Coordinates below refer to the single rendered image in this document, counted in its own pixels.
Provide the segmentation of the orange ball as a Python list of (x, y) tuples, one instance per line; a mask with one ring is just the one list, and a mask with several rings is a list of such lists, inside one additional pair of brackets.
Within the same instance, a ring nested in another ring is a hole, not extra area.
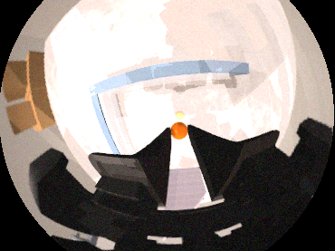
[(171, 126), (171, 135), (176, 140), (182, 140), (187, 135), (187, 126), (184, 122), (177, 121)]

